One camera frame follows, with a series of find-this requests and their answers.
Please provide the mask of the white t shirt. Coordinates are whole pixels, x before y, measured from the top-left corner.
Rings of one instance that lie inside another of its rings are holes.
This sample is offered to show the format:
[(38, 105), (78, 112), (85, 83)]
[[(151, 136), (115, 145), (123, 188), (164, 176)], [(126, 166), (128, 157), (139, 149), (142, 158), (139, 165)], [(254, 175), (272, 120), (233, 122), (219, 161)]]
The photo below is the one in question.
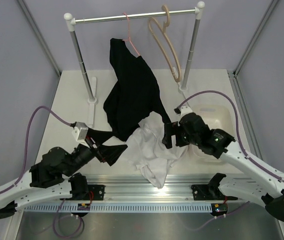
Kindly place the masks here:
[(169, 170), (187, 153), (188, 147), (167, 149), (162, 143), (164, 124), (151, 116), (140, 121), (126, 141), (123, 157), (158, 189), (164, 187)]

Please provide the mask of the beige wooden hanger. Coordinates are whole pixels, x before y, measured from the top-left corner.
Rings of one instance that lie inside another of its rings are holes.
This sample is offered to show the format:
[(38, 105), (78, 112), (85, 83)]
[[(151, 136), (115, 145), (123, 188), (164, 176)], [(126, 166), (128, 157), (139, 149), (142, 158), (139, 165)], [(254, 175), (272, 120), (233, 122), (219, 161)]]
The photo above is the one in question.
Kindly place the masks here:
[(176, 83), (181, 82), (181, 66), (180, 62), (174, 48), (173, 43), (171, 42), (167, 29), (171, 24), (171, 16), (169, 13), (169, 8), (164, 4), (161, 9), (164, 11), (166, 20), (163, 23), (160, 23), (156, 17), (150, 17), (148, 19), (148, 29), (151, 33), (153, 39), (157, 43), (159, 49), (161, 50), (167, 64), (168, 68), (172, 74), (172, 77)]

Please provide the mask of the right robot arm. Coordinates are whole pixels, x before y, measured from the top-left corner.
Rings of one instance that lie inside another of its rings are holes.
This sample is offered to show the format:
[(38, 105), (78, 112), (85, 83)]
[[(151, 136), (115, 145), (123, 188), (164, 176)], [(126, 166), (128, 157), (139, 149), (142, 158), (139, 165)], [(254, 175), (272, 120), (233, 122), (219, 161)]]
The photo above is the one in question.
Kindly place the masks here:
[(224, 173), (216, 173), (208, 184), (208, 193), (218, 199), (236, 197), (265, 208), (274, 218), (284, 222), (284, 172), (273, 168), (257, 156), (247, 152), (233, 136), (221, 129), (210, 129), (201, 116), (188, 112), (179, 121), (164, 125), (163, 144), (172, 148), (193, 145), (207, 155), (222, 160), (251, 178), (239, 182)]

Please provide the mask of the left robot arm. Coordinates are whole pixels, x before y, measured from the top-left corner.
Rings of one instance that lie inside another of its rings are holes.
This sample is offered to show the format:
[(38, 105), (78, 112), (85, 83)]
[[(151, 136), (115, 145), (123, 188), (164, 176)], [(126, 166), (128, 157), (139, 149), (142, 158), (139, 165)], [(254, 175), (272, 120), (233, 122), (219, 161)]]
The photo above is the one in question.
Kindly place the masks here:
[(91, 191), (79, 169), (93, 159), (112, 166), (127, 149), (125, 144), (104, 145), (113, 136), (110, 131), (74, 127), (72, 134), (78, 146), (71, 153), (54, 147), (21, 179), (0, 186), (0, 219), (45, 201), (83, 200)]

